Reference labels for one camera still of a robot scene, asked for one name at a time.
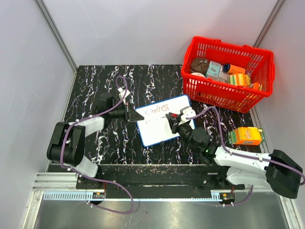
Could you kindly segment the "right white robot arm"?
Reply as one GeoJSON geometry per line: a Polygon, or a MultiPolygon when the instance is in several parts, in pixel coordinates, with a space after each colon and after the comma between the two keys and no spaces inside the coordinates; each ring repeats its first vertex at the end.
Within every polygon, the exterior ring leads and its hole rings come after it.
{"type": "Polygon", "coordinates": [[[165,115],[171,132],[179,137],[195,152],[206,165],[225,167],[226,172],[217,176],[217,185],[227,189],[231,185],[251,185],[269,187],[285,198],[295,199],[301,185],[305,183],[302,168],[285,152],[252,154],[216,144],[201,127],[190,126],[189,112],[165,115]]]}

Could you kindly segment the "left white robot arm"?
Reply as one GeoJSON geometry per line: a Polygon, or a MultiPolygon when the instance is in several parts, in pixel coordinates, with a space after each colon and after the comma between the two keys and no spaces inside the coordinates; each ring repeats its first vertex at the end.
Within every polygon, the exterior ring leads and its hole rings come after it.
{"type": "Polygon", "coordinates": [[[48,149],[47,158],[52,162],[62,162],[67,168],[73,168],[87,176],[87,184],[96,189],[102,186],[103,177],[98,174],[98,166],[84,154],[85,138],[106,128],[113,119],[126,122],[144,120],[129,102],[122,101],[115,106],[111,94],[101,94],[93,103],[93,114],[83,122],[58,122],[55,125],[48,149]]]}

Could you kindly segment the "blue framed whiteboard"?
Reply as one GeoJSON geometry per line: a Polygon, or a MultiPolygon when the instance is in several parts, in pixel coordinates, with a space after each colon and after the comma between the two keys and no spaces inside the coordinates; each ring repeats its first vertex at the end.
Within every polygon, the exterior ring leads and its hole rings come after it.
{"type": "Polygon", "coordinates": [[[143,146],[153,146],[178,137],[178,134],[172,134],[168,120],[159,117],[169,112],[179,114],[181,109],[190,105],[188,95],[183,94],[136,108],[135,111],[144,117],[137,122],[143,146]]]}

